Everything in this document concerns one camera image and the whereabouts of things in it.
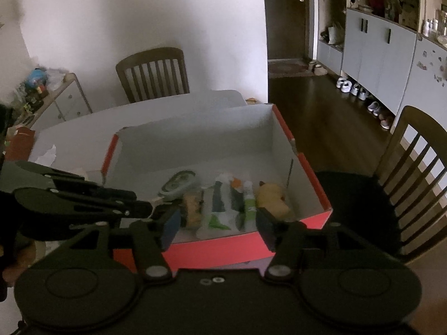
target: black seat cushion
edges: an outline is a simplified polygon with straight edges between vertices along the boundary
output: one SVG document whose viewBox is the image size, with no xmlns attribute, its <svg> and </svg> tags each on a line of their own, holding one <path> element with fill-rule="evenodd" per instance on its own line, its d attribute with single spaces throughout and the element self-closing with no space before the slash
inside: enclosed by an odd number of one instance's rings
<svg viewBox="0 0 447 335">
<path fill-rule="evenodd" d="M 399 254 L 396 214 L 375 177 L 331 171 L 316 175 L 334 209 L 328 223 L 339 222 L 385 252 Z"/>
</svg>

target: tabletop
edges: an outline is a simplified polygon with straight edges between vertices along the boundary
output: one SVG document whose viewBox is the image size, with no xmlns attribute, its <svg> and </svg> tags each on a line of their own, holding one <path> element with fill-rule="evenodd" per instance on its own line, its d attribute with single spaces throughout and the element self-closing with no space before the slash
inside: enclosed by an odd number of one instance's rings
<svg viewBox="0 0 447 335">
<path fill-rule="evenodd" d="M 203 90 L 106 109 L 47 128 L 37 135 L 30 161 L 56 146 L 52 168 L 86 172 L 100 170 L 113 135 L 123 127 L 137 126 L 173 116 L 244 106 L 237 90 Z"/>
</svg>

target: dark hardwood floor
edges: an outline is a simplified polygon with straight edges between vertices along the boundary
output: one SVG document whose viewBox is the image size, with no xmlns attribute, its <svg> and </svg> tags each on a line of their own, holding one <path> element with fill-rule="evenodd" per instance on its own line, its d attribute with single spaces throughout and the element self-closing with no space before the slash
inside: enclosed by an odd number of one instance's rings
<svg viewBox="0 0 447 335">
<path fill-rule="evenodd" d="M 329 75 L 270 79 L 269 102 L 314 171 L 371 175 L 391 137 L 368 112 L 370 101 L 342 93 Z"/>
</svg>

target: white paper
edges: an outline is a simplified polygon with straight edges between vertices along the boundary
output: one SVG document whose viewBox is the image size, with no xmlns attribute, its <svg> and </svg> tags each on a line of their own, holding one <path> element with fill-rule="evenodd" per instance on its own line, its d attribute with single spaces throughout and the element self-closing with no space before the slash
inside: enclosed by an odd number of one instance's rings
<svg viewBox="0 0 447 335">
<path fill-rule="evenodd" d="M 53 145 L 52 148 L 50 148 L 42 156 L 39 156 L 34 162 L 39 165 L 50 167 L 52 163 L 55 161 L 55 159 L 56 159 L 56 146 Z"/>
</svg>

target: white wall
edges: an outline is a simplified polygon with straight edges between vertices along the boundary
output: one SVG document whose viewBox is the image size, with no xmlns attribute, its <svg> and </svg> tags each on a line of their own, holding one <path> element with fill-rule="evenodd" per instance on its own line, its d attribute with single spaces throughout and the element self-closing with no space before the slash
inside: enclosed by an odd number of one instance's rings
<svg viewBox="0 0 447 335">
<path fill-rule="evenodd" d="M 93 110 L 127 102 L 121 59 L 183 49 L 191 91 L 236 89 L 267 101 L 264 0 L 21 0 L 30 56 L 77 74 Z"/>
<path fill-rule="evenodd" d="M 14 0 L 0 0 L 0 102 L 9 103 L 14 87 L 33 69 L 20 32 Z"/>
</svg>

